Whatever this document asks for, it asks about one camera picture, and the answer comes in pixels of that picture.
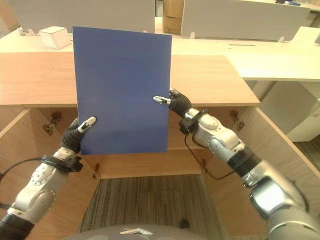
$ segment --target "wooden shelf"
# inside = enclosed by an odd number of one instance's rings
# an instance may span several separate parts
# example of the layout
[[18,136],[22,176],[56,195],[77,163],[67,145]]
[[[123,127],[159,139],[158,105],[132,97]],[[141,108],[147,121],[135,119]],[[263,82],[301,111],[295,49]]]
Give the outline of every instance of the wooden shelf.
[[[0,53],[0,59],[0,105],[77,106],[72,52]],[[259,104],[224,56],[173,55],[170,78],[195,106]]]

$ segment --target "black cable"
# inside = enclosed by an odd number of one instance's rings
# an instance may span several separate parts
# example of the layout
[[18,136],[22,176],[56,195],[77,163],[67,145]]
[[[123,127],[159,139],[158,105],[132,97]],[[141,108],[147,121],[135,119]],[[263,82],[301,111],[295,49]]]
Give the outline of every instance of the black cable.
[[203,170],[205,170],[205,172],[206,172],[207,174],[209,174],[209,176],[210,176],[211,178],[213,178],[213,179],[215,179],[215,180],[222,180],[222,179],[225,179],[226,177],[230,176],[231,174],[233,174],[233,173],[235,172],[235,171],[231,171],[231,172],[227,173],[226,175],[219,176],[219,177],[214,176],[211,172],[208,171],[208,169],[207,169],[205,166],[203,166],[203,165],[201,164],[201,162],[200,162],[199,159],[196,157],[196,155],[194,154],[194,152],[193,152],[193,151],[191,150],[191,148],[188,146],[188,144],[187,144],[187,137],[188,137],[188,136],[189,136],[189,134],[185,135],[185,138],[184,138],[184,144],[185,144],[185,146],[189,149],[190,153],[193,155],[193,157],[194,157],[195,160],[198,162],[198,164],[203,168]]
[[197,146],[199,146],[199,147],[201,147],[201,148],[209,149],[209,147],[207,147],[207,146],[205,146],[205,145],[202,145],[200,142],[197,142],[197,140],[195,139],[195,135],[194,135],[194,134],[192,135],[192,142],[193,142],[195,145],[197,145]]
[[[31,162],[31,161],[40,161],[41,160],[41,157],[36,157],[36,158],[30,158],[30,159],[26,159],[26,160],[23,160],[23,161],[20,161],[20,162],[17,162],[15,164],[13,164],[11,167],[9,167],[7,170],[5,170],[3,173],[0,173],[0,182],[2,180],[2,178],[13,168],[15,168],[16,166],[20,165],[20,164],[23,164],[23,163],[26,163],[26,162]],[[3,202],[0,202],[0,208],[1,209],[8,209],[10,207],[9,204],[6,204],[6,203],[3,203]]]

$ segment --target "blue folder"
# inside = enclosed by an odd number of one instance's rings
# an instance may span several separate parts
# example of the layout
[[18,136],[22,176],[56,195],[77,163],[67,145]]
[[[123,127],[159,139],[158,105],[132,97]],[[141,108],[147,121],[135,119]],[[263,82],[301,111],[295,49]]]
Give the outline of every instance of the blue folder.
[[165,152],[169,108],[170,35],[73,27],[79,122],[95,116],[81,153]]

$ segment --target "robot finger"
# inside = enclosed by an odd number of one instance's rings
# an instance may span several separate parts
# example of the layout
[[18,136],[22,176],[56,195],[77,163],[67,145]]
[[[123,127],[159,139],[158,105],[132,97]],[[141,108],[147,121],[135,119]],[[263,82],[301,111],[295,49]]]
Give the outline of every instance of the robot finger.
[[77,129],[80,133],[85,133],[89,128],[92,127],[93,124],[97,121],[97,118],[95,116],[89,117],[87,120],[85,120]]

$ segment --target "wooden panel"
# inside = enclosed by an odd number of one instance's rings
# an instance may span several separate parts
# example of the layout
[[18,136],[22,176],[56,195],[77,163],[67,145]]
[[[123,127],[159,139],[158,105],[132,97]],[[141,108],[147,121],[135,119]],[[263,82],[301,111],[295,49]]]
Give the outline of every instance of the wooden panel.
[[201,167],[188,150],[83,157],[92,168],[100,163],[102,179],[201,173]]
[[195,106],[252,106],[259,100],[224,56],[172,55],[170,87]]
[[[260,109],[248,108],[240,119],[245,122],[245,127],[235,132],[258,156],[271,163],[284,176],[296,181],[310,203],[311,215],[319,221],[320,173],[317,169]],[[210,171],[223,175],[231,170],[210,152],[201,151],[198,154],[210,159],[207,165]],[[250,190],[242,187],[236,174],[221,181],[206,176],[206,181],[231,236],[266,232],[265,222],[249,200]]]
[[0,105],[0,131],[5,128],[24,108],[21,105],[17,106],[2,106]]
[[[0,58],[1,104],[77,105],[73,52],[0,53]],[[225,56],[172,55],[170,82],[195,106],[259,103]]]
[[[48,120],[36,109],[23,110],[0,133],[0,171],[24,159],[52,155],[60,147],[61,135],[49,136],[42,125]],[[11,204],[17,193],[28,183],[39,162],[24,163],[12,169],[1,181],[0,200]],[[52,210],[35,226],[28,239],[56,240],[74,234],[81,221],[99,178],[84,162],[80,173],[70,174],[67,184],[58,194]]]

